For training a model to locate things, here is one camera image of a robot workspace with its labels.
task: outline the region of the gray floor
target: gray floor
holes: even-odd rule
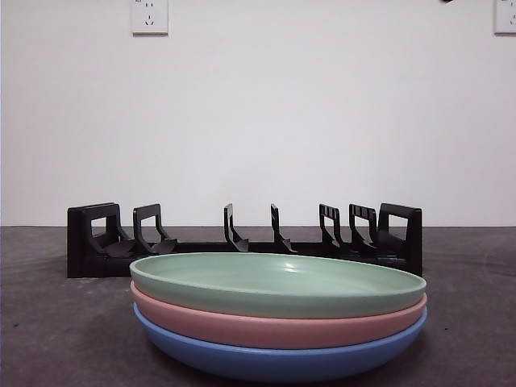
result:
[[[222,240],[219,228],[175,228]],[[288,229],[294,240],[316,228]],[[250,227],[252,240],[272,238]],[[426,228],[429,318],[396,360],[327,386],[516,385],[516,228]],[[65,229],[2,229],[2,376],[24,386],[238,386],[151,345],[131,311],[129,278],[66,279]]]

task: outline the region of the dish rack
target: dish rack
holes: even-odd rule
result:
[[[373,208],[349,205],[351,241],[341,235],[340,211],[336,207],[319,204],[318,242],[293,242],[281,234],[278,208],[271,204],[271,223],[274,238],[269,242],[252,242],[235,228],[233,205],[223,209],[226,242],[180,242],[171,238],[161,222],[159,204],[137,207],[133,211],[131,238],[120,223],[120,206],[114,202],[68,208],[67,226],[67,277],[128,277],[129,264],[152,255],[185,252],[267,252],[319,256],[338,260],[354,260],[398,268],[408,273],[422,275],[422,211],[419,208],[383,203],[380,213]],[[406,235],[402,239],[389,227],[389,217],[407,221]],[[105,232],[94,235],[92,222],[106,219]],[[142,232],[142,221],[155,218],[159,242],[148,242]],[[368,239],[356,228],[356,218],[368,221]],[[329,229],[325,221],[330,219]]]

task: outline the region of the blue plate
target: blue plate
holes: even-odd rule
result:
[[[404,331],[364,344],[324,349],[258,349],[191,339],[147,320],[134,304],[148,338],[176,360],[204,372],[243,381],[307,383],[348,377],[378,367],[402,353],[427,319]]]

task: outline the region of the plate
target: plate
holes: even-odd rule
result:
[[[268,318],[350,318],[406,309],[427,283],[393,268],[311,256],[189,253],[133,262],[148,296],[190,309]]]
[[[427,296],[398,312],[355,318],[262,318],[205,312],[167,304],[131,283],[139,311],[151,322],[180,335],[240,347],[309,349],[367,343],[403,331],[418,321]]]
[[[370,343],[325,349],[258,349],[191,339],[147,320],[134,304],[148,338],[162,351],[191,367],[222,377],[268,383],[307,383],[368,371],[402,353],[421,331],[427,310],[412,326]]]

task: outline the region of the electrical outlet cover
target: electrical outlet cover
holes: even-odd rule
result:
[[[133,35],[168,35],[169,0],[132,0]]]
[[[516,0],[494,0],[494,33],[516,34]]]

